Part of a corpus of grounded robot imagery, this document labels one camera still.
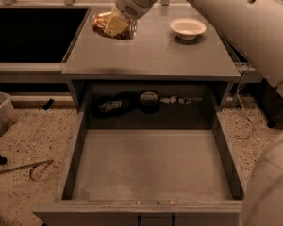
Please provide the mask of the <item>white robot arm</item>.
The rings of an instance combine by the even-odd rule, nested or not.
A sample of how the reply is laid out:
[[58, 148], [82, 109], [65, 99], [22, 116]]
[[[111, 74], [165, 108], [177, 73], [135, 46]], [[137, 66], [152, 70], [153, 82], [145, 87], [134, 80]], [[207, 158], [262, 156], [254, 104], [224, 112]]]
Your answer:
[[[122, 33], [158, 0], [115, 0], [105, 33]], [[186, 0], [283, 96], [282, 0]], [[249, 179], [239, 226], [283, 226], [283, 132]]]

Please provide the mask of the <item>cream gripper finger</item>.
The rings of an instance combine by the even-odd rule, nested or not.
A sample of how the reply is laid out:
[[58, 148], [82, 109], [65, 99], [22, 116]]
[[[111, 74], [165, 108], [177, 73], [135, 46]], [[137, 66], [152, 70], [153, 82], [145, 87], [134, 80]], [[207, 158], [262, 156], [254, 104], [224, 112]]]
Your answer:
[[121, 34], [129, 26], [129, 19], [114, 6], [105, 25], [104, 33], [110, 37], [115, 37]]

